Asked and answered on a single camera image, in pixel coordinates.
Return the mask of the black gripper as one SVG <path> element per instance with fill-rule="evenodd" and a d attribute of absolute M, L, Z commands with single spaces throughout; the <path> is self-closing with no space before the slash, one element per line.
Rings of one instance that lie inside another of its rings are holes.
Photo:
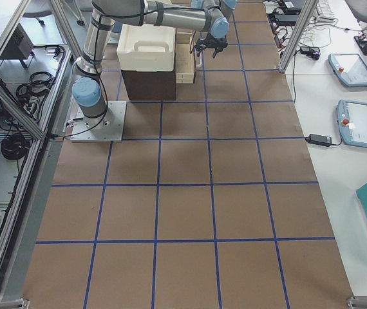
<path fill-rule="evenodd" d="M 228 42 L 225 37 L 221 39 L 217 39 L 213 36 L 206 36 L 204 38 L 200 37 L 194 45 L 194 53 L 196 54 L 197 58 L 199 58 L 202 51 L 206 49 L 214 49 L 212 57 L 215 59 L 217 54 L 222 52 L 227 46 Z"/>

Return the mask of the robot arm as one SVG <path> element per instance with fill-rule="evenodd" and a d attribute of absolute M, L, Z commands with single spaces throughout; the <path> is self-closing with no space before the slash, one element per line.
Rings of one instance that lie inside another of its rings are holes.
<path fill-rule="evenodd" d="M 220 53 L 227 47 L 228 19 L 235 1 L 192 1 L 190 7 L 165 1 L 92 1 L 93 11 L 82 55 L 73 66 L 72 95 L 88 129 L 112 121 L 102 60 L 115 25 L 122 25 L 117 55 L 127 95 L 132 101 L 176 98 L 177 29 L 204 33 L 194 49 Z"/>
<path fill-rule="evenodd" d="M 229 20 L 237 3 L 237 0 L 192 0 L 191 8 L 219 10 L 222 16 Z"/>

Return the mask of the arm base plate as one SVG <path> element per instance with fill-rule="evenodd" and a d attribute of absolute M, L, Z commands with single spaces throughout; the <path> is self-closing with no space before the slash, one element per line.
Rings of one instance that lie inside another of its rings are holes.
<path fill-rule="evenodd" d="M 70 133 L 72 142 L 121 142 L 126 115 L 126 101 L 110 100 L 108 111 L 103 120 L 84 118 L 80 107 L 77 108 L 75 121 Z"/>

